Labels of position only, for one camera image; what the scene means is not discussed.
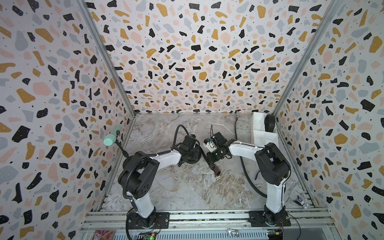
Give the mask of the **small crumpled wrapper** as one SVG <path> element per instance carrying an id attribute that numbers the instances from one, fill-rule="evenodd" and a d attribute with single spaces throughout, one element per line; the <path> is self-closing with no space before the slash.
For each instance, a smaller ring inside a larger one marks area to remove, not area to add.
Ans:
<path id="1" fill-rule="evenodd" d="M 301 196 L 297 196 L 296 202 L 303 208 L 307 209 L 309 207 L 307 200 Z"/>

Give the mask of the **pink printed card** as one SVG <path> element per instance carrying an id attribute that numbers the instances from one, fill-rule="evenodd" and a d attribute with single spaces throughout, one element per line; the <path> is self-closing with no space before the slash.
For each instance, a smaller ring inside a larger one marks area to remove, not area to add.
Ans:
<path id="1" fill-rule="evenodd" d="M 91 240 L 113 240 L 115 230 L 95 230 Z"/>

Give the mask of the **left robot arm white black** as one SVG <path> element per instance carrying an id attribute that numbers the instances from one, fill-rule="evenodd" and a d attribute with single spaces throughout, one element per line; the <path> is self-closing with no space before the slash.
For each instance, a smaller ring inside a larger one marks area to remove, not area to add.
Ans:
<path id="1" fill-rule="evenodd" d="M 125 160 L 118 183 L 122 187 L 123 198 L 129 200 L 133 208 L 127 213 L 128 226 L 132 229 L 157 226 L 156 208 L 149 194 L 157 172 L 173 165 L 195 164 L 202 153 L 196 136 L 189 134 L 183 125 L 177 126 L 170 150 L 155 154 L 138 151 L 132 156 L 123 151 Z"/>

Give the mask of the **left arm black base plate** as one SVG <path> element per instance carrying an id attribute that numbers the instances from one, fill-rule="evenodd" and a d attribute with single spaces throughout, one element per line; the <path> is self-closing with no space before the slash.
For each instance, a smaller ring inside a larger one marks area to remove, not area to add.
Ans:
<path id="1" fill-rule="evenodd" d="M 169 212 L 153 211 L 147 218 L 144 218 L 132 211 L 127 213 L 126 228 L 129 230 L 168 229 L 169 221 Z"/>

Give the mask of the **aluminium mounting rail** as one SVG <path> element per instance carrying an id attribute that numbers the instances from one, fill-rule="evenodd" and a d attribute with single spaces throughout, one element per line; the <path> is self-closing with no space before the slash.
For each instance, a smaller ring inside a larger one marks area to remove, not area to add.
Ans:
<path id="1" fill-rule="evenodd" d="M 157 211 L 169 212 L 169 228 L 166 230 L 224 230 L 226 228 L 248 230 L 252 228 L 278 228 L 278 227 L 252 227 L 248 222 L 249 211 L 261 210 L 196 210 L 196 211 Z M 330 213 L 325 208 L 287 209 L 291 221 L 289 228 L 330 228 L 336 226 Z M 90 212 L 87 214 L 81 233 L 97 229 L 112 229 L 123 231 L 126 226 L 126 212 Z"/>

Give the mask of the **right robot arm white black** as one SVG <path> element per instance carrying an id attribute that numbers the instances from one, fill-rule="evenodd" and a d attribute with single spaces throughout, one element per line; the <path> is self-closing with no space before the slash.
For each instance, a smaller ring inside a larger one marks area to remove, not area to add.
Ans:
<path id="1" fill-rule="evenodd" d="M 215 166 L 215 162 L 224 158 L 238 156 L 255 161 L 259 166 L 260 175 L 267 183 L 267 200 L 262 220 L 268 226 L 283 222 L 287 216 L 284 201 L 285 183 L 291 176 L 291 165 L 277 145 L 268 143 L 258 147 L 236 140 L 228 141 L 221 133 L 216 133 L 204 140 L 204 146 L 209 150 L 205 160 L 216 176 L 220 174 L 220 170 Z"/>

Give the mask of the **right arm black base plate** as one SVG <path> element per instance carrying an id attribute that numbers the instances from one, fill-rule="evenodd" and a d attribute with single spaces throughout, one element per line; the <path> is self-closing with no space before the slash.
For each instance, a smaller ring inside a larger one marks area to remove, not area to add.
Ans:
<path id="1" fill-rule="evenodd" d="M 248 222 L 252 227 L 290 227 L 291 221 L 286 211 L 275 214 L 269 210 L 249 211 Z"/>

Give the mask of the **green microphone on black stand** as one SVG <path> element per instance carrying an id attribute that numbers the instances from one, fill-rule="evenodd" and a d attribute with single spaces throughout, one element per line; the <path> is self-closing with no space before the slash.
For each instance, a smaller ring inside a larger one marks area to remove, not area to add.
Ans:
<path id="1" fill-rule="evenodd" d="M 128 159 L 130 156 L 126 150 L 123 149 L 121 143 L 118 140 L 118 136 L 120 135 L 122 126 L 121 125 L 116 125 L 113 130 L 104 137 L 103 143 L 105 146 L 110 147 L 113 144 L 116 144 L 118 148 L 121 150 L 122 155 Z"/>

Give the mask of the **white storage roll organizer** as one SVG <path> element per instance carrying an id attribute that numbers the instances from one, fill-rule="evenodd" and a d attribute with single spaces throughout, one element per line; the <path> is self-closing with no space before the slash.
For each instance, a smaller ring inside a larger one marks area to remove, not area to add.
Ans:
<path id="1" fill-rule="evenodd" d="M 266 113 L 254 112 L 251 118 L 251 143 L 257 146 L 264 146 L 268 143 L 274 143 L 279 147 L 279 137 L 276 125 L 273 133 L 265 131 L 264 119 Z"/>

